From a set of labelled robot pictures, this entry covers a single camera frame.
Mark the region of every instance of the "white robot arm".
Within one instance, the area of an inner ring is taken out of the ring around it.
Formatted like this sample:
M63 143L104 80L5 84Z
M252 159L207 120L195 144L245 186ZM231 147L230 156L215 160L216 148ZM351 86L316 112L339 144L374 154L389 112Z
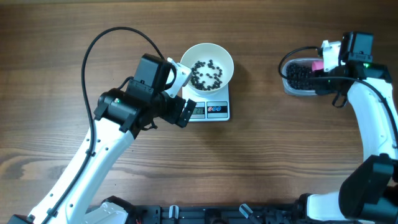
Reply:
M184 127L187 124L187 121L192 114L191 111L193 111L196 104L192 101L189 101L187 103L187 107L185 108L185 114L183 112L183 115L181 115L182 108L185 105L185 100L179 98L177 96L177 93L179 89L181 89L181 87L185 86L188 83L191 75L191 70L190 68L180 63L175 63L171 58L169 58L168 61L170 62L168 65L172 65L176 68L177 74L175 81L171 88L165 90L162 93L158 93L160 94L159 99L157 99L157 96L155 96L155 99L151 100L152 102L150 106L144 105L140 106L140 108L136 108L135 105L142 102L136 99L129 102L129 100L132 99L124 96L128 93L117 89L112 89L109 92L104 93L100 97L98 101L98 107L94 112L96 115L96 139L90 139L91 130L89 129L86 138L81 144L78 152L73 157L72 161L69 163L68 167L65 169L58 182L55 184L53 189L51 189L51 191L46 195L46 197L30 212L29 216L34 220L34 223L42 223L47 217L50 217L48 222L46 221L47 223L103 223L105 221L107 223L125 222L127 218L126 211L124 211L120 207L115 207L115 205L113 205L113 209L108 209L109 213L104 212L103 209L97 211L97 213L99 211L102 211L105 217L102 217L101 214L95 214L96 212L92 213L91 215L87 214L87 216L85 217L85 213L110 168L112 168L113 164L116 162L119 156L134 142L134 139L138 134L137 132L140 130L140 124L136 123L142 122L141 119L145 118L146 114L150 114L149 119L151 120L153 118L152 114L154 113L165 119L168 119L166 118L168 114L175 113L176 116L174 116L173 114L170 115L170 119L168 121L171 121L172 119L173 122L181 127ZM148 62L166 63L162 62L160 59L154 60L153 57L145 55L141 59L139 69L140 66ZM156 86L154 85L141 85L137 87L137 85L140 83L134 83L134 81L140 77L139 69L136 73L135 79L129 82L129 85L127 86L127 91L132 92L134 91L134 89L144 87L147 89L155 90ZM149 78L155 74L143 72L142 75L146 78ZM165 74L160 73L156 75L158 75L157 79L160 80L161 76L164 76ZM170 70L170 77L172 77L173 75L173 71ZM173 106L170 106L172 103L176 102L180 104L179 108L174 108ZM142 116L136 116L137 119L128 118L130 114L127 114L130 111L132 112L131 114L134 114L134 111L139 111L145 107L147 107L147 111L143 111ZM127 127L125 131L121 128L121 124ZM88 164L86 165L78 181L75 183L74 187L71 189L71 191L69 191L65 200L61 203L61 205L53 213L53 215L49 216L51 209L60 200L61 195L66 191L67 187L70 185L73 178L76 176L79 168L81 167L83 161L85 160L90 141L95 141L95 146L91 153L91 158Z
M339 61L342 60L341 56L344 54L346 55L351 54L352 57L358 56L360 58L360 59L350 58L350 60L352 60L350 62L356 63L357 70L352 69L354 66L351 66L351 68L346 70L345 75L349 75L347 71L351 73L352 77L355 76L352 73L361 73L360 77L356 78L360 78L364 82L373 86L383 97L380 98L374 90L370 89L370 87L363 85L363 83L359 82L354 82L349 87L348 92L346 92L346 97L353 106L356 118L358 120L358 126L363 142L363 161L367 161L372 155L379 156L381 154L388 155L390 159L396 160L398 158L397 154L398 151L397 151L396 133L394 134L394 132L397 131L396 130L397 125L395 124L395 121L398 120L398 117L392 99L391 78L389 77L389 75L386 74L387 71L384 69L383 66L373 65L372 63L370 63L371 60L367 60L371 58L369 51L371 48L371 42L369 43L363 41L363 39L368 39L368 38L373 38L373 37L370 34L352 32L346 34L343 37L343 44L341 44L340 42L333 42L329 44L327 40L324 41L323 71L324 72L333 71L333 69L338 67ZM320 220L320 221L346 220L347 215L343 215L341 209L342 207L344 207L342 203L345 203L342 197L347 197L347 196L340 195L342 190L344 190L343 187L341 188L340 192L336 191L323 195L315 194L308 196L307 209L306 209L307 216L313 220ZM363 192L360 192L363 189L358 188L356 190L358 191L359 194L363 194ZM364 204L366 204L365 202L366 196L363 195L363 198L364 201L361 202L362 204L360 206L365 207L366 205ZM384 209L386 210L389 207L388 205L382 206L381 202L379 202L378 200L369 203L368 206L369 205L373 206L375 210L380 209L376 208L378 205L380 207L384 207ZM365 214L367 211L365 211L364 208L359 208L359 209L362 211L358 212L356 216L362 219L365 219L368 216L370 220L385 222L386 220L383 220L383 218L388 217L390 215L390 214L388 215L383 214L385 216L381 218L382 220L379 220L379 217L377 217L378 215L376 214L367 215ZM390 221L397 219L397 217L394 216L389 218L391 218Z

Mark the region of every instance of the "wood grain surface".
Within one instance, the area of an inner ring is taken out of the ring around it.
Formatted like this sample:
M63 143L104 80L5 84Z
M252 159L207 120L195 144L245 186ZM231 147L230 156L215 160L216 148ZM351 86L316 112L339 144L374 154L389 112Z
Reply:
M362 160L351 106L334 96L284 93L277 73L289 51L343 32L375 35L374 61L398 72L396 1L153 1L0 6L0 222L28 214L52 188L88 129L80 83L90 42L114 26L146 33L166 57L212 42L234 59L231 120L157 119L115 163L93 204L111 195L133 204L237 205L291 202L338 190ZM91 107L134 75L139 36L117 31L92 50L86 68ZM299 54L315 57L315 52Z

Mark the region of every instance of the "scale display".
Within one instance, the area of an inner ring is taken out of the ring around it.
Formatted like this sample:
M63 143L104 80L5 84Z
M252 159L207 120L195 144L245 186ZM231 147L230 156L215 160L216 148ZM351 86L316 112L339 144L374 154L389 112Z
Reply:
M227 121L230 118L228 85L212 95L198 95L186 86L182 88L182 98L197 103L189 122Z

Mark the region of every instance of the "black cable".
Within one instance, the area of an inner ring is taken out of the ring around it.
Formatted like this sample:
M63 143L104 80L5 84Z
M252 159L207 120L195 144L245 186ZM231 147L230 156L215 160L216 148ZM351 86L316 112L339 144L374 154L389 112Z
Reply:
M380 98L381 103L384 105L384 107L385 107L385 109L387 111L388 117L390 119L391 126L392 126L392 132L394 133L394 138L395 138L396 144L397 144L397 141L398 141L398 129L397 129L397 124L396 124L396 121L394 119L394 116L392 115L392 111L391 111L391 109L390 109L390 107L388 105L388 102L387 102L386 98L383 97L383 95L379 92L379 90L374 88L371 84L369 84L369 83L367 83L367 82L365 82L363 80L360 80L360 79L357 79L357 78L351 78L351 77L313 77L313 78L304 78L304 79L293 79L293 78L289 78L289 77L285 76L284 74L282 74L282 72L281 72L282 64L288 57L290 57L292 54L294 54L296 52L299 52L299 51L302 51L302 50L308 50L308 49L317 49L318 50L318 54L319 54L319 51L321 50L321 48L319 48L319 47L308 46L308 47L301 47L299 49L296 49L296 50L293 50L293 51L289 52L287 55L285 55L285 57L282 58L282 60L279 63L279 66L278 66L279 75L282 78L285 78L287 80L297 80L297 81L303 81L303 80L333 80L333 79L334 80L349 80L349 81L358 82L358 83L361 83L361 84L367 86L368 88L370 88Z
M127 77L123 82L122 82L122 84L118 87L118 90L121 90L124 86L125 86L125 84L128 82L128 81L130 81L130 80L132 80L134 77Z
M53 217L54 213L58 210L59 206L61 206L62 202L65 200L65 198L67 197L67 195L69 194L69 192L71 191L73 186L76 184L77 180L79 179L79 177L83 173L85 167L87 166L88 161L90 160L91 153L93 152L94 144L95 144L95 131L94 131L95 130L95 124L94 124L94 121L93 121L93 116L91 115L90 104L88 103L88 97L87 97L87 91L86 91L86 81L85 81L85 68L86 68L88 55L90 54L90 51L93 48L94 44L102 36L104 36L105 34L107 34L109 32L115 31L115 30L128 30L128 31L132 31L132 32L135 32L135 33L141 35L143 38L145 38L155 48L155 50L159 54L159 56L162 59L164 59L164 57L163 57L162 53L160 52L160 50L157 48L155 43L153 43L153 41L148 36L146 36L141 31L133 29L133 28L130 28L130 27L113 27L113 28L107 29L104 32L100 33L97 37L95 37L95 39L91 42L90 46L88 47L88 49L86 51L85 57L83 59L83 63L81 65L81 89L83 90L83 97L84 97L84 100L85 100L85 105L86 105L86 110L87 110L87 115L88 115L88 122L90 124L90 136L91 136L90 137L91 138L90 146L89 146L89 148L88 148L88 150L86 152L85 160L83 161L83 163L80 166L78 172L76 173L76 176L70 182L70 185L65 190L65 192L62 194L62 196L60 197L58 202L56 202L56 204L51 209L51 211L48 212L48 215L45 217L45 219L43 220L42 224L46 224Z
M284 61L285 61L288 57L290 57L292 54L297 53L297 52L299 52L299 51L303 51L303 50L309 50L309 49L315 49L315 50L317 50L318 52L321 50L321 48L316 47L316 46L307 46L307 47L301 47L301 48L299 48L299 49L295 49L295 50L289 52L289 53L288 53L287 55L285 55L285 57L283 57L282 60L279 62L279 66L278 66L279 75L280 75L282 78L285 78L285 79L287 79L287 80L292 80L291 78L289 78L289 77L285 76L284 74L282 74L282 71L281 71L282 64L283 64Z

